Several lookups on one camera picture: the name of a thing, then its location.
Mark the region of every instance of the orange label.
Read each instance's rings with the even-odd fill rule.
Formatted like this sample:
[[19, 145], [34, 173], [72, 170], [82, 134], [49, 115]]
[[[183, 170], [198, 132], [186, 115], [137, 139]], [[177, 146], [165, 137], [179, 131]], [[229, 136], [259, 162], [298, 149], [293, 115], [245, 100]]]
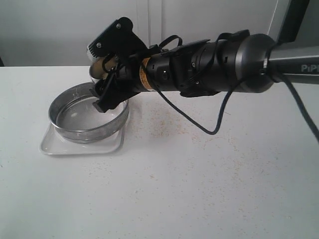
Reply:
[[[145, 67], [147, 67], [149, 60], [150, 60], [150, 57], [145, 58], [142, 61]], [[149, 84], [148, 77], [146, 76], [145, 72], [143, 71], [141, 67], [140, 67], [140, 80], [141, 80], [141, 84], [144, 86], [145, 89], [147, 89], [148, 91], [154, 91], [151, 85]]]

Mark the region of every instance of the table surface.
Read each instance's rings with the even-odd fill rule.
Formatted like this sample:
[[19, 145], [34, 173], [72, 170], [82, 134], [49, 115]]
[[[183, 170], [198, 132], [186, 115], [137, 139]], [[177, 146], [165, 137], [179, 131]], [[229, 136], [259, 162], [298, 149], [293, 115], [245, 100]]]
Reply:
[[[218, 135], [157, 93], [131, 100], [121, 150], [42, 155], [50, 103], [88, 67], [0, 68], [0, 238], [318, 238], [319, 147], [283, 84], [235, 93]], [[319, 124], [319, 86], [296, 85]], [[213, 129], [224, 93], [166, 95]]]

